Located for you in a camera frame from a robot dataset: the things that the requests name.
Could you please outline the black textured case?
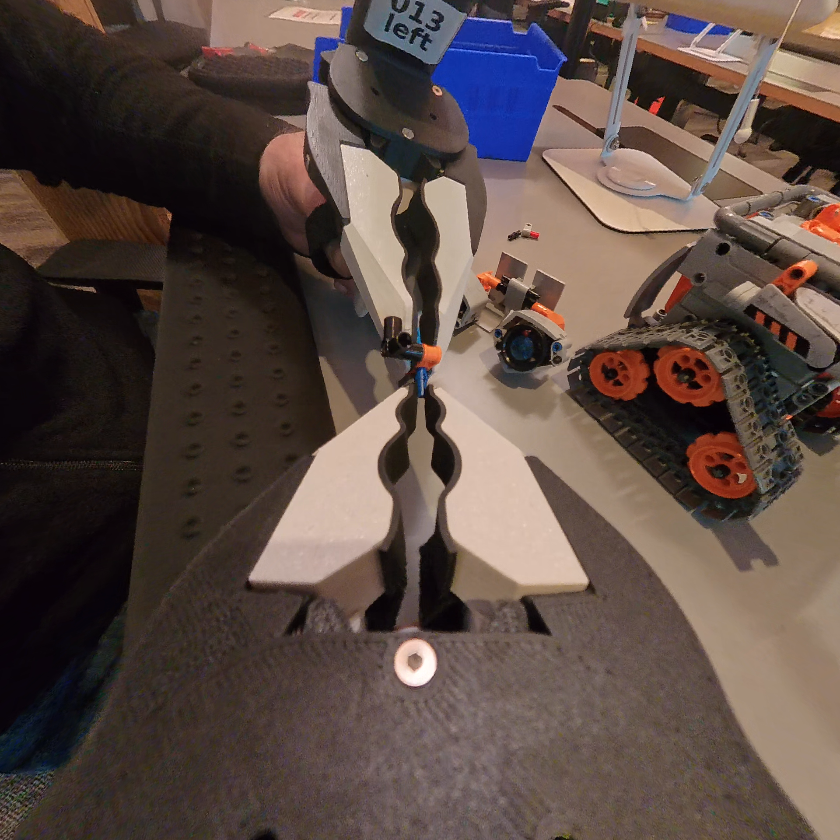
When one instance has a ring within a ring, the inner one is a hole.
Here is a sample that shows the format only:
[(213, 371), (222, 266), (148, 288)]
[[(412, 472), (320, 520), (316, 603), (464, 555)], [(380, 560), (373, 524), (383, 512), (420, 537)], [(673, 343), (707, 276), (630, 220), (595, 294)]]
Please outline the black textured case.
[(277, 47), (280, 57), (211, 58), (201, 56), (186, 77), (218, 95), (245, 102), (273, 115), (303, 114), (314, 51), (298, 45)]

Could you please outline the white book stand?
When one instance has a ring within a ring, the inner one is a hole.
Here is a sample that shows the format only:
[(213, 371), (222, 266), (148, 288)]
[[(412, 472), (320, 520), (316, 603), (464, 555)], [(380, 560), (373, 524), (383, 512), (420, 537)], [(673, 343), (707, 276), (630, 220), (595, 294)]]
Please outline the white book stand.
[[(619, 133), (644, 7), (754, 33), (757, 52), (706, 169), (693, 185), (650, 154), (621, 147)], [(546, 150), (543, 159), (600, 223), (624, 233), (702, 231), (716, 205), (703, 196), (738, 130), (751, 127), (762, 79), (790, 29), (820, 25), (837, 9), (830, 1), (664, 1), (629, 3), (603, 147)]]

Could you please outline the blue storage bin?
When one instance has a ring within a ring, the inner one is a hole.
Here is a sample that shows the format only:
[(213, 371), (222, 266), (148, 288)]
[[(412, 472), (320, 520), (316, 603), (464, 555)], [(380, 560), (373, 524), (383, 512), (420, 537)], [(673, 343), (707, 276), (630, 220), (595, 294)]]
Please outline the blue storage bin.
[(565, 57), (541, 28), (470, 17), (473, 2), (355, 2), (338, 39), (318, 38), (308, 105), (402, 177), (432, 177), (471, 144), (525, 161)]

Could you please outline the paper sheet with red label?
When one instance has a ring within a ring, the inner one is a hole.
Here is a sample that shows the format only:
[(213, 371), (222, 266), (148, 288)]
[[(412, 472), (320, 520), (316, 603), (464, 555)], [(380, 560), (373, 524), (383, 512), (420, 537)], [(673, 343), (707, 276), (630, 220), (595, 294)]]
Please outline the paper sheet with red label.
[(342, 20), (342, 9), (317, 9), (291, 5), (277, 9), (270, 13), (268, 18), (297, 24), (338, 27)]

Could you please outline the person's left forearm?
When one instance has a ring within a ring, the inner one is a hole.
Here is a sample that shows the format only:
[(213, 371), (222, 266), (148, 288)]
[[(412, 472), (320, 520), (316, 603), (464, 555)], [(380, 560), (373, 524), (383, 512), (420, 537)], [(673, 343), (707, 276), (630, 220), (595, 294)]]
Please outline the person's left forearm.
[(48, 2), (1, 3), (1, 166), (272, 238), (259, 161), (286, 130)]

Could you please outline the tracked toy robot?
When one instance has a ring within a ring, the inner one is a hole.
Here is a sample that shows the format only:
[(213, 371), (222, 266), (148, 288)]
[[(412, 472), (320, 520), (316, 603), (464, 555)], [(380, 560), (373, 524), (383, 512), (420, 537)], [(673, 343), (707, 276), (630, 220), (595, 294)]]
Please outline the tracked toy robot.
[(838, 242), (812, 186), (720, 207), (570, 362), (570, 396), (696, 517), (754, 518), (799, 479), (798, 432), (838, 434)]

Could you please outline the dark desk mat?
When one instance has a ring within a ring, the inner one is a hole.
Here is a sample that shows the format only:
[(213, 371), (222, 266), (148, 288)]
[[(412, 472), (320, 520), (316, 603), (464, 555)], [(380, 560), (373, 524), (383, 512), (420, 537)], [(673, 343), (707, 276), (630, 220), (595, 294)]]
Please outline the dark desk mat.
[[(584, 129), (595, 134), (599, 139), (603, 138), (606, 124), (607, 106), (589, 107), (579, 102), (556, 103), (554, 108), (580, 124)], [(685, 148), (670, 136), (662, 135), (653, 128), (652, 123), (626, 121), (623, 117), (623, 125), (619, 133), (619, 140), (623, 148), (630, 148), (644, 151), (653, 156), (661, 164), (667, 166), (689, 185), (700, 177), (706, 169), (707, 161), (693, 148)], [(719, 173), (711, 184), (708, 185), (705, 195), (716, 203), (729, 203), (736, 199), (743, 199), (757, 196), (763, 193), (771, 193), (781, 189), (782, 184), (777, 178), (771, 177), (768, 173), (755, 169), (750, 165), (735, 162), (731, 155), (725, 157)]]

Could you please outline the person's left hand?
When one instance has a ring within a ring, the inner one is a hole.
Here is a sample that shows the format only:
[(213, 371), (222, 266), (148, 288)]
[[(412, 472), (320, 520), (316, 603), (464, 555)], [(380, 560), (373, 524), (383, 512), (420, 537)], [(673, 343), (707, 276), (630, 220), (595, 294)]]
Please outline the person's left hand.
[(305, 136), (284, 133), (267, 144), (259, 161), (259, 189), (289, 246), (309, 256), (306, 222), (326, 199), (308, 174)]

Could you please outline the black dimpled pad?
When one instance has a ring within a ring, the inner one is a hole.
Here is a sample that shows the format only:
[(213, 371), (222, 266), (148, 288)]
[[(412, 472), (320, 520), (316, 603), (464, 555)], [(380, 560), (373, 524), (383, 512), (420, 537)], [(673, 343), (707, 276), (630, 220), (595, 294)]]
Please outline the black dimpled pad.
[(157, 333), (129, 641), (217, 532), (334, 435), (308, 314), (272, 265), (173, 227)]

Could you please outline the red framed black tool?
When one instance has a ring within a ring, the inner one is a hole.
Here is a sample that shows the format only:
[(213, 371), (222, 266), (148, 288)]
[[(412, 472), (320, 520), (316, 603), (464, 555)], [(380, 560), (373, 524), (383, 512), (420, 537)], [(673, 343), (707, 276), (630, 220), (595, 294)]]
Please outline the red framed black tool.
[(209, 60), (211, 58), (255, 58), (258, 56), (261, 57), (268, 57), (271, 59), (279, 58), (279, 52), (277, 48), (265, 48), (262, 46), (258, 46), (252, 44), (250, 42), (246, 42), (243, 45), (236, 46), (236, 47), (220, 47), (220, 46), (210, 46), (210, 45), (203, 45), (201, 47), (201, 55), (202, 58), (205, 60)]

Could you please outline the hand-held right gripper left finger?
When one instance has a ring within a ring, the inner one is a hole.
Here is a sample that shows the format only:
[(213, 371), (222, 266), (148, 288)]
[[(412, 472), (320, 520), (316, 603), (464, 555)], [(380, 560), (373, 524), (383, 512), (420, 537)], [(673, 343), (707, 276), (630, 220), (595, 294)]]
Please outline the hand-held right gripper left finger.
[(406, 588), (395, 487), (416, 420), (408, 385), (320, 447), (249, 575), (253, 588), (320, 596), (370, 630), (395, 627)]

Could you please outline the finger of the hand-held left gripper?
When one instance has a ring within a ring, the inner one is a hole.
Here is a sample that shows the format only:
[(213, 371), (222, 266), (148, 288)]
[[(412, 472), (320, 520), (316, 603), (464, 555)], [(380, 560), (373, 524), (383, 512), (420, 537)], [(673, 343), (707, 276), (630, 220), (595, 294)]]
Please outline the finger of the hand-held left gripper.
[(341, 145), (350, 207), (341, 253), (351, 270), (353, 307), (369, 314), (379, 334), (387, 317), (398, 317), (404, 329), (415, 326), (414, 301), (406, 287), (406, 247), (397, 237), (395, 217), (407, 209), (417, 184), (406, 181), (371, 150)]
[(433, 222), (433, 253), (425, 292), (425, 342), (445, 353), (452, 339), (473, 250), (466, 188), (447, 177), (425, 185), (425, 207)]

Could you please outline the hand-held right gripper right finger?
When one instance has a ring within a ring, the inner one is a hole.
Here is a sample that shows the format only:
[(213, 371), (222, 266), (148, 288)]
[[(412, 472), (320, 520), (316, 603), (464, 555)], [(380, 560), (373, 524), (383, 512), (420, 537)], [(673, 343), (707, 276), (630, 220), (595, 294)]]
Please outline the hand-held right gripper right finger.
[(421, 625), (461, 629), (471, 602), (584, 591), (590, 580), (520, 449), (442, 388), (424, 404), (444, 487), (421, 547)]

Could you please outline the wooden post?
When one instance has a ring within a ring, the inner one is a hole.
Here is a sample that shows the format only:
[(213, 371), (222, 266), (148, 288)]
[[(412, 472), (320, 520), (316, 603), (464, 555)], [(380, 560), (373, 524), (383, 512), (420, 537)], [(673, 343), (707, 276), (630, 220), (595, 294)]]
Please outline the wooden post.
[[(79, 239), (126, 241), (165, 245), (168, 251), (171, 219), (164, 209), (124, 196), (73, 188), (66, 183), (43, 185), (29, 171), (17, 171), (17, 174), (69, 242)], [(93, 288), (117, 297), (133, 310), (146, 308), (152, 291), (121, 283)]]

